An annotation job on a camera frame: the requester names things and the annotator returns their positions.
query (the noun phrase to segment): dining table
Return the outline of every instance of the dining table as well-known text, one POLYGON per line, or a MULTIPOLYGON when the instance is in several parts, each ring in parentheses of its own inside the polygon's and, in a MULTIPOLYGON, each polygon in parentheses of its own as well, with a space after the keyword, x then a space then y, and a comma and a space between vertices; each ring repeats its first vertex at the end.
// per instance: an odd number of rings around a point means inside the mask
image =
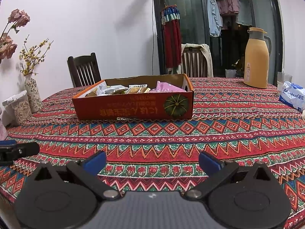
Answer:
POLYGON ((8 138, 35 141, 38 155, 0 167, 0 193, 14 203, 39 163, 65 165, 105 151, 98 178, 124 193, 187 191, 207 177, 198 156, 205 151, 241 166, 265 162, 291 202, 285 229, 300 228, 305 216, 305 121, 279 101, 277 88, 247 86, 237 78, 190 78, 194 88, 189 120, 80 121, 72 97, 85 89, 65 89, 43 101, 43 108, 8 138))

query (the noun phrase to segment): yellow thermos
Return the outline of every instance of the yellow thermos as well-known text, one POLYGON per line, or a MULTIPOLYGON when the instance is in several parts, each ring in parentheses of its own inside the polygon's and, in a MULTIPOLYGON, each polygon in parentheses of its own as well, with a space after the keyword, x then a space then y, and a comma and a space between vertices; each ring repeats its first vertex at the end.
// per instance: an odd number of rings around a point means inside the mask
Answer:
POLYGON ((264 36, 266 32, 261 28, 250 27, 248 33, 250 35, 245 54, 244 83, 265 89, 268 83, 271 39, 264 36), (264 39, 268 40, 269 50, 264 39))

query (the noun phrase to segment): wooden chair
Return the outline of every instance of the wooden chair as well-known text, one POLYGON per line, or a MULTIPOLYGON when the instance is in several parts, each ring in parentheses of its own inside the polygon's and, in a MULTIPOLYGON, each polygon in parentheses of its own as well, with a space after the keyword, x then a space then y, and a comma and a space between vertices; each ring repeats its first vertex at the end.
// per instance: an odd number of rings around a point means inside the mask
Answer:
POLYGON ((74 87, 93 85, 101 80, 94 52, 90 56, 68 57, 68 67, 74 87))
POLYGON ((207 61, 200 48, 186 47, 182 53, 181 72, 188 77, 207 77, 207 61))

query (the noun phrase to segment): white wall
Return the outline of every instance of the white wall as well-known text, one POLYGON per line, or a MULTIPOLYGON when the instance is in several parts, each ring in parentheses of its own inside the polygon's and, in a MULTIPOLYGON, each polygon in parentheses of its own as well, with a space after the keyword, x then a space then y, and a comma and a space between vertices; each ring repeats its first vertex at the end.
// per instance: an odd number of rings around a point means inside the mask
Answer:
POLYGON ((284 32, 285 73, 292 75, 292 81, 305 87, 305 0, 279 0, 284 32))
MULTIPOLYGON (((18 57, 28 34, 29 46, 47 37, 54 40, 34 77, 42 99, 73 87, 69 56, 95 52, 102 79, 152 74, 152 0, 2 0, 1 32, 16 8, 24 9, 31 21, 18 34, 10 32, 18 47, 11 59, 0 64, 0 106, 23 90, 18 57)), ((155 24, 154 32, 154 74, 159 74, 155 24)), ((1 117, 9 123, 6 112, 1 117)))

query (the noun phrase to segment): cardboard box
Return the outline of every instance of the cardboard box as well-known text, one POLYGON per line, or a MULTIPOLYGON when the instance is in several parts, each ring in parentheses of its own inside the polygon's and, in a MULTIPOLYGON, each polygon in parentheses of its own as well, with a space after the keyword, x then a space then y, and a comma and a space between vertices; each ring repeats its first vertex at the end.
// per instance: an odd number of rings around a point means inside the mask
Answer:
POLYGON ((72 98, 80 120, 108 120, 117 118, 139 119, 191 119, 193 115, 194 89, 186 74, 162 76, 138 76, 105 79, 83 90, 72 98), (147 84, 155 89, 157 81, 167 82, 186 92, 121 94, 85 97, 97 86, 147 84))

